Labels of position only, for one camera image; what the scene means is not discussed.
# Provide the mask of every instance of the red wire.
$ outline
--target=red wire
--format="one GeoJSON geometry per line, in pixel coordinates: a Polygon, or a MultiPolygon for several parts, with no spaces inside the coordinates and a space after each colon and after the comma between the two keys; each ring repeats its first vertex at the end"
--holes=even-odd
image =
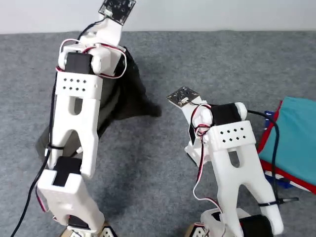
{"type": "Polygon", "coordinates": [[[96,48],[96,46],[86,48],[84,51],[82,51],[82,53],[87,53],[87,52],[89,52],[89,51],[90,51],[91,49],[93,49],[93,48],[96,48]]]}

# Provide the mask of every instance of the black wire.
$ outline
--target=black wire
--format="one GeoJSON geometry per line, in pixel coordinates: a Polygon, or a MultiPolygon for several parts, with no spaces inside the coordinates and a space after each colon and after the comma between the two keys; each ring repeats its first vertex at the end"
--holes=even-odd
{"type": "Polygon", "coordinates": [[[279,201],[279,197],[278,197],[278,188],[277,188],[277,179],[276,179],[276,159],[277,159],[277,148],[278,148],[278,143],[279,143],[279,139],[280,139],[280,130],[279,127],[277,125],[277,122],[270,117],[269,115],[266,115],[264,113],[258,112],[258,111],[253,111],[253,110],[248,110],[249,113],[254,114],[254,115],[260,115],[262,117],[265,117],[266,119],[268,119],[275,127],[276,129],[276,140],[275,140],[275,145],[273,148],[273,153],[272,153],[272,161],[271,161],[271,165],[272,165],[272,178],[273,178],[273,192],[276,196],[276,200],[279,201]]]}
{"type": "Polygon", "coordinates": [[[80,38],[81,38],[88,30],[90,30],[92,27],[94,27],[95,25],[101,23],[101,22],[104,21],[104,20],[105,20],[105,17],[104,17],[102,20],[100,20],[100,21],[96,21],[96,22],[91,23],[90,25],[88,25],[88,26],[80,33],[80,35],[78,36],[77,40],[80,40],[80,38]]]}
{"type": "MultiPolygon", "coordinates": [[[[54,120],[56,81],[57,81],[57,73],[56,73],[55,83],[54,83],[54,87],[53,87],[53,91],[52,91],[52,95],[51,95],[51,102],[50,102],[50,116],[49,116],[49,126],[48,126],[48,128],[49,128],[48,129],[49,130],[49,144],[50,145],[51,145],[51,141],[52,141],[52,129],[53,129],[53,120],[54,120]]],[[[21,224],[22,224],[22,222],[24,220],[25,214],[26,214],[26,212],[28,210],[28,207],[29,207],[29,204],[30,204],[30,200],[31,200],[33,189],[36,186],[36,183],[40,179],[40,176],[41,176],[41,174],[43,173],[43,171],[44,171],[44,169],[46,167],[46,164],[48,162],[49,156],[50,156],[50,150],[47,150],[47,154],[45,156],[45,160],[44,160],[44,162],[43,162],[38,174],[36,175],[34,181],[32,182],[32,184],[30,186],[28,197],[26,199],[26,203],[25,203],[22,215],[21,215],[20,220],[19,220],[18,224],[16,225],[14,231],[11,234],[11,237],[15,236],[15,234],[19,230],[19,228],[20,228],[20,226],[21,226],[21,224]]]]}

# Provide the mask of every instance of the white wire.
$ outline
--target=white wire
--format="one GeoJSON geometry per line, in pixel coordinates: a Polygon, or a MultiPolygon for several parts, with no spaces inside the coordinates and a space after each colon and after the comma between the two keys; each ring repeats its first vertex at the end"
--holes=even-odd
{"type": "MultiPolygon", "coordinates": [[[[198,105],[198,107],[197,107],[196,110],[195,110],[195,113],[199,110],[199,108],[200,108],[201,106],[207,106],[207,107],[209,107],[209,104],[200,104],[200,105],[198,105]]],[[[201,177],[202,177],[202,174],[203,174],[204,156],[201,156],[200,165],[201,165],[201,172],[200,172],[200,174],[199,174],[199,176],[198,176],[198,178],[197,178],[197,182],[196,182],[196,184],[195,184],[195,186],[194,186],[194,188],[193,188],[193,196],[194,196],[195,199],[198,200],[198,201],[209,201],[209,202],[211,202],[212,204],[214,204],[214,205],[219,209],[220,213],[223,215],[224,213],[223,213],[221,207],[217,204],[217,202],[215,202],[215,201],[212,200],[211,198],[207,198],[207,197],[205,197],[205,198],[199,198],[199,197],[197,197],[197,195],[196,195],[196,189],[197,189],[197,187],[198,187],[198,185],[199,185],[199,183],[200,183],[200,181],[201,181],[201,177]]],[[[224,237],[224,235],[225,235],[225,233],[226,233],[226,225],[225,225],[225,223],[223,223],[223,224],[224,224],[224,229],[223,229],[222,237],[224,237]]]]}
{"type": "MultiPolygon", "coordinates": [[[[196,195],[196,189],[197,189],[197,186],[198,186],[198,184],[199,184],[199,182],[200,182],[200,180],[201,180],[202,174],[203,174],[204,157],[201,158],[201,161],[200,161],[200,162],[202,162],[202,164],[201,164],[201,165],[202,165],[201,174],[199,175],[199,177],[198,177],[198,179],[197,179],[197,183],[195,184],[195,186],[194,186],[194,188],[193,188],[193,195],[194,195],[194,197],[196,198],[196,200],[198,200],[198,201],[210,201],[211,203],[213,203],[213,204],[219,209],[220,213],[223,215],[224,213],[223,213],[221,207],[217,204],[217,202],[213,201],[213,200],[210,199],[210,198],[206,198],[206,197],[205,197],[205,198],[199,198],[199,197],[197,197],[197,195],[196,195]]],[[[222,237],[224,237],[224,235],[225,235],[225,233],[226,233],[226,224],[225,224],[225,223],[223,223],[223,224],[224,224],[224,229],[223,229],[222,237]]]]}
{"type": "Polygon", "coordinates": [[[62,52],[63,47],[64,47],[64,44],[67,43],[67,42],[71,42],[71,41],[78,42],[78,43],[82,44],[82,43],[81,43],[79,40],[77,40],[77,39],[65,39],[65,40],[61,43],[61,45],[60,45],[60,47],[59,47],[59,53],[62,52]]]}

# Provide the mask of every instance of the wire bundle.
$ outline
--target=wire bundle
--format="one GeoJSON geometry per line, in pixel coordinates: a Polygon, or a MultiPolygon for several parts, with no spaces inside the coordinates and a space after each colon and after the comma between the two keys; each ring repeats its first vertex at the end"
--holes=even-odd
{"type": "MultiPolygon", "coordinates": [[[[194,126],[193,125],[193,118],[194,118],[196,112],[198,111],[198,109],[201,108],[201,107],[205,107],[205,108],[207,108],[209,110],[211,109],[211,106],[209,104],[200,104],[200,105],[198,105],[192,112],[192,115],[191,115],[191,126],[194,126]]],[[[201,177],[202,177],[202,174],[203,174],[203,167],[204,167],[204,141],[203,141],[203,137],[209,131],[210,128],[211,128],[211,124],[205,124],[205,123],[201,123],[198,126],[194,127],[195,134],[196,134],[196,136],[200,137],[200,141],[201,141],[201,158],[200,158],[200,162],[199,162],[199,166],[198,166],[197,181],[196,181],[196,184],[195,184],[195,186],[193,188],[193,195],[199,201],[204,201],[205,200],[205,201],[209,201],[209,202],[213,203],[219,209],[220,213],[223,214],[223,211],[222,211],[221,207],[219,206],[219,204],[217,203],[216,200],[214,200],[214,199],[212,199],[210,197],[199,198],[196,195],[196,189],[197,189],[198,184],[201,181],[201,177]]],[[[226,232],[226,225],[224,223],[224,229],[223,229],[222,237],[225,235],[225,232],[226,232]]]]}

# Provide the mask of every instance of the red trim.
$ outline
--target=red trim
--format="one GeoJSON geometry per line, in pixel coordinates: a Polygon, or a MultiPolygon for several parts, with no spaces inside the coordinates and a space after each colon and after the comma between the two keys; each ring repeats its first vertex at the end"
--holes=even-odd
{"type": "MultiPolygon", "coordinates": [[[[272,170],[272,166],[270,163],[264,161],[264,160],[260,160],[261,162],[261,165],[262,165],[262,168],[266,171],[271,171],[272,170]]],[[[309,184],[301,179],[298,179],[288,173],[286,173],[285,171],[279,169],[279,168],[276,168],[276,173],[279,174],[279,175],[282,175],[284,178],[298,184],[298,185],[301,185],[302,187],[308,189],[309,191],[311,191],[312,193],[316,194],[316,186],[313,185],[313,184],[309,184]]]]}

